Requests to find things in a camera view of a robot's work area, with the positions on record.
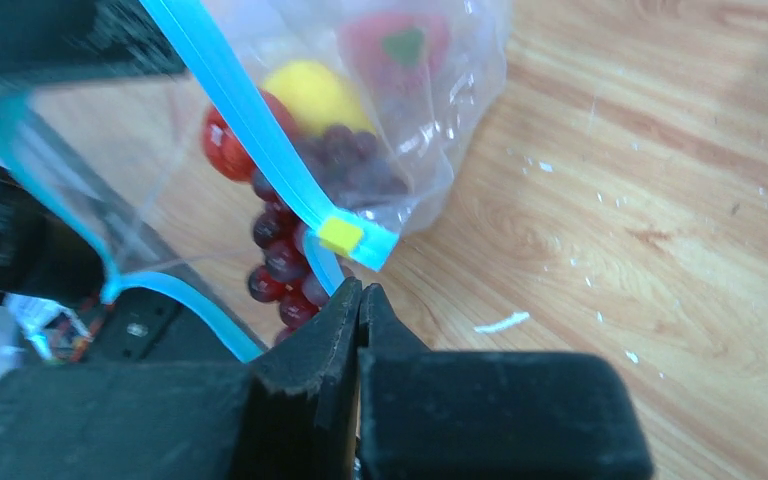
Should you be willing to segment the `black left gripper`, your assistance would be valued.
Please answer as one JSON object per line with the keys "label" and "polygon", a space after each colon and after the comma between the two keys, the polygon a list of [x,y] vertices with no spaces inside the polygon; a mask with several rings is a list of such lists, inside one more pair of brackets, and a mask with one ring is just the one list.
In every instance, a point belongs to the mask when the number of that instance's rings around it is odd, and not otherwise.
{"label": "black left gripper", "polygon": [[18,294],[91,305],[104,280],[88,242],[0,166],[0,302]]}

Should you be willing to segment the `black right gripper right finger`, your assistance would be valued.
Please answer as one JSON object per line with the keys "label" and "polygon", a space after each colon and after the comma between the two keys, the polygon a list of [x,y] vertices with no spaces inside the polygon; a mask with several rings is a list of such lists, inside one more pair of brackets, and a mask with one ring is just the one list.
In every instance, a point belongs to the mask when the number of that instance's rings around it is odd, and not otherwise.
{"label": "black right gripper right finger", "polygon": [[358,312],[366,479],[650,479],[630,394],[603,358],[433,351],[379,285]]}

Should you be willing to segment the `pink peach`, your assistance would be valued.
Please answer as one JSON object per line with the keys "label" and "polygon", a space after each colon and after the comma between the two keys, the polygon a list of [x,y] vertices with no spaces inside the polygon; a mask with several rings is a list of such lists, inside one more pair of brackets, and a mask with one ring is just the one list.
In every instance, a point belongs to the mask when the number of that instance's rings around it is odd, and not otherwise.
{"label": "pink peach", "polygon": [[383,111],[428,98],[448,55],[451,32],[440,14],[384,10],[349,20],[337,38],[345,64]]}

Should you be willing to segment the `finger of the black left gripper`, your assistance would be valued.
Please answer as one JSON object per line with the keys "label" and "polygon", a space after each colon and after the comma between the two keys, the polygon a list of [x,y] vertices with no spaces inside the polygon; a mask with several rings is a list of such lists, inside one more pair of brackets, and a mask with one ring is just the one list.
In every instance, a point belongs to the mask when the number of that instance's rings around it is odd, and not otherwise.
{"label": "finger of the black left gripper", "polygon": [[138,1],[0,1],[0,96],[184,70]]}

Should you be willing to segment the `purple grape bunch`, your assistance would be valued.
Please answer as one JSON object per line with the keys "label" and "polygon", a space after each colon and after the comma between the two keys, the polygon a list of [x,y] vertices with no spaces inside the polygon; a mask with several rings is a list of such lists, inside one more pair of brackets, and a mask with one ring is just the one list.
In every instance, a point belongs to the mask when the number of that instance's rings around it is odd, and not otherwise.
{"label": "purple grape bunch", "polygon": [[312,320],[346,278],[340,259],[380,269],[400,238],[383,207],[406,192],[383,157],[378,136],[331,124],[324,132],[258,140],[250,184],[266,203],[252,238],[263,262],[249,292],[274,303],[283,340]]}

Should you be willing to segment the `red orange wax apple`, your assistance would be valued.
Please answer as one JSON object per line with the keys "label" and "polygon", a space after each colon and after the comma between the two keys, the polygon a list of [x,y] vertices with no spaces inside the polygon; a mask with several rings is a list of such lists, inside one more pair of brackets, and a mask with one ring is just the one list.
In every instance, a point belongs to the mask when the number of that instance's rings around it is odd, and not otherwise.
{"label": "red orange wax apple", "polygon": [[[291,140],[299,137],[298,123],[284,104],[266,90],[258,91],[283,132]],[[256,165],[214,105],[205,111],[201,147],[211,166],[227,179],[246,183],[251,180]]]}

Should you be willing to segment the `clear zip top bag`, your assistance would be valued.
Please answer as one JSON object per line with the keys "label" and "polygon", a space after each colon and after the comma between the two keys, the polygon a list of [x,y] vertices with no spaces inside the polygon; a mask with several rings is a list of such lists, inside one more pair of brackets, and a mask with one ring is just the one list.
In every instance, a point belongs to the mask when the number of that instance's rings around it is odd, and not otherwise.
{"label": "clear zip top bag", "polygon": [[122,66],[0,94],[0,159],[103,271],[195,313],[237,358],[440,215],[507,73],[508,1],[102,1],[63,41]]}

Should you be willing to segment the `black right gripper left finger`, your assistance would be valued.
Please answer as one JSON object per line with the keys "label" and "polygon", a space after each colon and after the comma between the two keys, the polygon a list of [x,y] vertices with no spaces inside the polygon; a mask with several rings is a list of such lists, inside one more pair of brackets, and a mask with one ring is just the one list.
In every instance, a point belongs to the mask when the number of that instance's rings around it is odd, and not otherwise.
{"label": "black right gripper left finger", "polygon": [[350,479],[361,283],[254,361],[0,378],[0,479]]}

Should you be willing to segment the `yellow lemon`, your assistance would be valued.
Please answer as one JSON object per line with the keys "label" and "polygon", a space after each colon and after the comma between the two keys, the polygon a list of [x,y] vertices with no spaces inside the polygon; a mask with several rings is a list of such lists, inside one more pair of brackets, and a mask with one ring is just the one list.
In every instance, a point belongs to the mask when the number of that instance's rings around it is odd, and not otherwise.
{"label": "yellow lemon", "polygon": [[321,135],[334,124],[352,131],[376,129],[354,86],[318,61],[290,61],[260,87],[284,105],[304,133]]}

